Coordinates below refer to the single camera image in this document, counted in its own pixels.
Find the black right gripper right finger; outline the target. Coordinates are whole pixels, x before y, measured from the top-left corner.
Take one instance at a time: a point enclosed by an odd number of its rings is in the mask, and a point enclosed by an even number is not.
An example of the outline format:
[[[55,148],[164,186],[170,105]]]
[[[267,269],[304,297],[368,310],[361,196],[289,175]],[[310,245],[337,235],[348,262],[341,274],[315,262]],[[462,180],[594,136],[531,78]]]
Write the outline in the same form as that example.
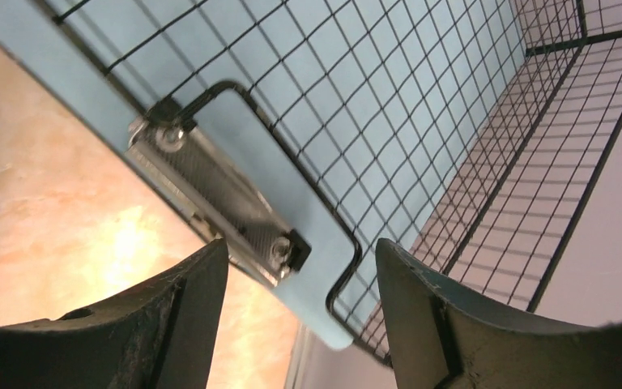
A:
[[[382,238],[382,312],[400,388],[622,388],[622,322],[587,327],[507,306]]]

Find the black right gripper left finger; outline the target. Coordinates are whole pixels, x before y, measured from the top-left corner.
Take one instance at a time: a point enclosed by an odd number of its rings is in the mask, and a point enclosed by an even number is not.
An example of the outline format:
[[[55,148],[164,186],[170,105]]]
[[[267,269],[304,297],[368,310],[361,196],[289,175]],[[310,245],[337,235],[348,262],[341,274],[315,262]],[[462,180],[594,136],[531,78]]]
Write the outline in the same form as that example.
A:
[[[204,388],[227,280],[216,240],[59,319],[0,327],[0,388]]]

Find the light blue clipboard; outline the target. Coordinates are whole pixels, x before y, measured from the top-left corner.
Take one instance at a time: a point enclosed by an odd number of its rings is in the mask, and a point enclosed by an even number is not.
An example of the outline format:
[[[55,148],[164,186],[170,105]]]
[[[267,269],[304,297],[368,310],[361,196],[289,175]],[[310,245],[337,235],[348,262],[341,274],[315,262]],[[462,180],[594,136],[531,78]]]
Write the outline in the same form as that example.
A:
[[[274,295],[334,349],[523,62],[519,1],[0,1],[0,46],[122,154],[165,98],[311,245]]]

